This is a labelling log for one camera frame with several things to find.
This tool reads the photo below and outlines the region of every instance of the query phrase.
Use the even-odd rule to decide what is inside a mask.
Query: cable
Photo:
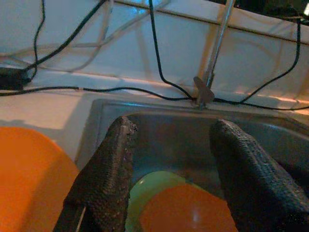
[[[37,49],[37,41],[38,41],[38,36],[39,36],[39,33],[44,25],[44,22],[45,22],[45,1],[42,0],[41,1],[41,8],[42,8],[42,20],[39,24],[39,27],[35,33],[35,36],[34,36],[34,41],[33,41],[33,50],[34,50],[34,57],[35,57],[35,66],[34,66],[34,72],[30,78],[30,81],[33,80],[33,78],[35,77],[35,75],[37,74],[38,72],[38,49]]]
[[[152,26],[152,30],[153,30],[153,38],[154,38],[154,48],[155,48],[155,54],[156,54],[156,60],[157,60],[157,64],[158,64],[158,69],[159,69],[159,74],[161,77],[161,80],[166,83],[169,84],[177,89],[179,89],[181,92],[183,92],[185,95],[187,95],[190,99],[193,99],[193,97],[186,91],[184,90],[182,87],[178,86],[175,83],[172,83],[168,80],[166,80],[163,76],[163,72],[162,72],[162,66],[161,66],[161,60],[160,60],[160,54],[159,54],[159,48],[158,48],[158,40],[156,37],[156,31],[155,31],[155,15],[154,15],[154,6],[153,6],[153,1],[149,0],[149,8],[150,8],[150,18],[151,18],[151,26]]]
[[[228,101],[228,100],[224,100],[224,99],[220,99],[220,98],[215,98],[213,101],[214,101],[214,102],[220,102],[220,103],[227,103],[227,104],[230,104],[230,105],[247,105],[247,106],[253,106],[253,107],[255,107],[255,108],[266,109],[266,110],[295,111],[295,110],[305,110],[305,109],[309,109],[309,106],[299,107],[299,108],[282,109],[282,108],[268,107],[268,106],[262,106],[262,105],[256,105],[256,104],[244,103],[244,102],[238,102],[238,101]]]
[[[297,42],[296,42],[296,55],[295,55],[295,60],[293,65],[284,73],[282,73],[281,75],[267,81],[265,84],[261,85],[259,88],[257,88],[255,91],[253,91],[249,96],[247,96],[246,98],[244,98],[243,100],[241,100],[239,103],[244,103],[245,101],[247,101],[249,98],[251,98],[253,95],[255,95],[258,91],[260,91],[261,89],[263,89],[264,87],[268,86],[270,83],[279,80],[280,78],[284,77],[286,74],[288,74],[289,72],[291,72],[296,64],[298,63],[299,60],[299,54],[300,54],[300,28],[301,28],[301,24],[300,24],[300,19],[297,20]]]
[[[117,87],[117,88],[97,89],[97,88],[80,88],[80,87],[75,87],[75,86],[53,86],[53,87],[31,88],[31,89],[26,89],[26,90],[21,90],[21,91],[16,91],[16,92],[0,93],[0,97],[22,95],[22,94],[27,94],[27,93],[34,93],[34,92],[39,92],[39,91],[44,91],[44,90],[54,90],[54,89],[73,89],[73,90],[83,90],[83,91],[97,92],[97,93],[106,93],[106,92],[113,92],[113,91],[119,91],[119,90],[134,90],[134,91],[148,93],[148,94],[154,95],[156,97],[159,97],[159,98],[162,98],[168,101],[191,100],[191,98],[169,98],[169,97],[162,96],[160,94],[154,93],[149,90],[145,90],[142,88],[135,88],[135,87]]]
[[[159,5],[157,5],[154,10],[156,9],[160,9],[164,6],[166,6],[167,4],[169,4],[170,0],[167,0],[167,1],[163,1],[161,2]],[[131,27],[133,24],[137,23],[138,21],[142,20],[143,18],[145,18],[147,15],[149,14],[149,12],[145,12],[145,13],[142,13],[142,14],[139,14],[137,15],[135,18],[129,20],[128,22],[126,22],[125,24],[123,24],[121,27],[119,27],[115,32],[113,32],[110,36],[108,36],[105,40],[103,41],[100,41],[99,43],[77,43],[77,44],[72,44],[70,45],[70,47],[95,47],[95,48],[102,48],[104,47],[105,45],[109,44],[111,41],[119,38],[121,35],[123,35],[125,33],[125,31]],[[55,45],[54,44],[48,44],[48,45],[41,45],[40,46],[40,49],[50,49],[50,48],[54,48]],[[22,49],[20,51],[16,51],[14,53],[10,53],[10,55],[8,56],[5,56],[13,61],[18,61],[20,63],[23,63],[23,64],[26,64],[26,65],[30,65],[31,63],[30,62],[27,62],[27,61],[23,61],[19,58],[16,58],[14,57],[14,55],[22,55],[24,53],[27,53],[29,51],[32,51],[32,49]],[[87,65],[89,65],[92,61],[93,61],[93,58],[94,56],[92,55],[92,57],[86,61],[86,63],[84,63],[82,66],[83,68]],[[45,66],[43,64],[41,64],[39,66],[39,68],[41,69],[47,69],[47,70],[53,70],[53,71],[61,71],[61,72],[75,72],[77,70],[79,70],[82,66],[79,66],[79,67],[76,67],[76,68],[70,68],[70,69],[61,69],[61,68],[53,68],[53,67],[48,67],[48,66]]]
[[[99,3],[86,15],[86,17],[82,20],[82,22],[78,25],[78,27],[75,29],[75,31],[69,36],[69,38],[60,45],[55,51],[51,52],[47,56],[39,59],[37,62],[34,62],[33,64],[27,66],[23,69],[23,71],[28,71],[30,69],[35,68],[35,66],[42,64],[43,62],[47,61],[51,57],[57,55],[59,52],[61,52],[64,48],[66,48],[73,39],[78,35],[78,33],[83,29],[85,24],[89,21],[89,19],[98,11],[98,9],[106,2],[106,0],[100,0]]]

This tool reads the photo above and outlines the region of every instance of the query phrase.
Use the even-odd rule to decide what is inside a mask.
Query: stainless steel sink
[[[223,198],[209,145],[209,129],[218,118],[238,124],[277,161],[309,169],[309,130],[292,119],[104,100],[93,103],[76,161],[79,168],[104,139],[109,125],[123,115],[139,128],[133,184],[147,173],[171,171]]]

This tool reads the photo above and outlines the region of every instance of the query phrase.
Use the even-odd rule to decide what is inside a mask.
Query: white wall
[[[187,4],[194,4],[195,1],[198,2],[190,0]],[[40,34],[39,44],[63,42],[96,2],[46,0],[46,24]],[[116,4],[109,34],[141,11],[143,10],[136,7]],[[75,43],[96,41],[102,25],[102,12],[100,10],[91,20]],[[155,20],[165,77],[178,84],[192,87],[193,77],[203,71],[202,63],[211,51],[217,25],[163,13],[157,13]],[[32,46],[39,21],[40,0],[2,0],[0,52]],[[285,31],[295,37],[295,29],[296,25],[285,28]],[[78,66],[87,59],[88,51],[88,48],[68,49],[46,64],[58,68]],[[293,42],[228,29],[216,66],[213,89],[225,92],[225,96],[233,99],[241,99],[241,94],[252,91],[266,80],[286,71],[292,65],[294,56]],[[125,35],[102,49],[83,72],[160,82],[150,18],[147,17],[131,27]],[[308,88],[309,46],[302,45],[299,63],[293,72],[260,94],[308,99]]]

